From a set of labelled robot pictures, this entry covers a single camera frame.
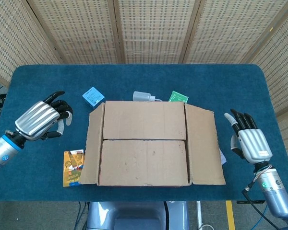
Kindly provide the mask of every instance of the blue table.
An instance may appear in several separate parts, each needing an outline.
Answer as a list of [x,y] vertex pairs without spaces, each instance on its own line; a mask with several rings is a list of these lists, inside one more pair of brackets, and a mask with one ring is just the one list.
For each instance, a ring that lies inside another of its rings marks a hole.
[[[219,146],[227,158],[227,185],[180,188],[63,188],[63,152],[85,148],[88,114],[82,94],[92,86],[107,100],[132,100],[133,91],[168,100],[172,90],[189,96],[188,103],[215,112]],[[223,114],[230,108],[253,115],[265,133],[288,191],[288,157],[271,105],[264,74],[256,65],[32,65],[19,67],[10,84],[0,118],[0,136],[14,130],[14,121],[35,102],[57,90],[74,110],[73,122],[61,138],[26,142],[25,149],[0,170],[0,200],[163,201],[242,200],[241,190],[253,178],[253,166],[230,151],[233,131]],[[263,199],[259,186],[249,193]]]

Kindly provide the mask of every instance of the blue cable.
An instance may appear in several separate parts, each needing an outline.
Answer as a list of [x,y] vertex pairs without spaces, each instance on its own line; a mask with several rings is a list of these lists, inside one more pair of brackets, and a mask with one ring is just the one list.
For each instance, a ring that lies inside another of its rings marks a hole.
[[[265,212],[267,211],[267,208],[268,208],[268,205],[265,206],[263,214],[265,214]],[[260,217],[259,221],[254,225],[254,227],[252,227],[251,230],[254,230],[259,225],[259,223],[262,221],[262,219],[263,219],[263,217]]]

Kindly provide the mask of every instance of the green package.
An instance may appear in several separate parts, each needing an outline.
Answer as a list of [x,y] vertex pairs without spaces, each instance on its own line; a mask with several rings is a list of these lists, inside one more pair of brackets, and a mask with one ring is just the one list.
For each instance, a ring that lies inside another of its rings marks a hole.
[[169,101],[169,102],[185,102],[185,103],[187,103],[188,98],[189,98],[189,97],[187,97],[187,96],[185,96],[185,95],[182,95],[182,94],[179,93],[179,92],[173,91],[173,92],[172,92],[172,95],[170,96],[170,98],[169,98],[168,101]]

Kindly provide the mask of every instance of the open cardboard box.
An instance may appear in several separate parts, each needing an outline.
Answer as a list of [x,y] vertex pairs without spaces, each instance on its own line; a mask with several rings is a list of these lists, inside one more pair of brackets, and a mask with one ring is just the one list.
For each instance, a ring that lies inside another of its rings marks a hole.
[[107,101],[90,114],[81,184],[225,184],[214,113],[182,102]]

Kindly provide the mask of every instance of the white paper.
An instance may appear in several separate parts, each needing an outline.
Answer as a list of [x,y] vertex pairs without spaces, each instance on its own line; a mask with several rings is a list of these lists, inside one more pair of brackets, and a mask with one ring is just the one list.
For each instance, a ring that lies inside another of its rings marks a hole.
[[220,148],[219,148],[219,150],[220,150],[220,155],[221,155],[221,164],[223,165],[223,164],[225,164],[225,163],[227,162],[227,160],[226,160],[226,158],[225,158],[225,156],[224,156],[224,154],[222,153],[222,151],[221,151]]

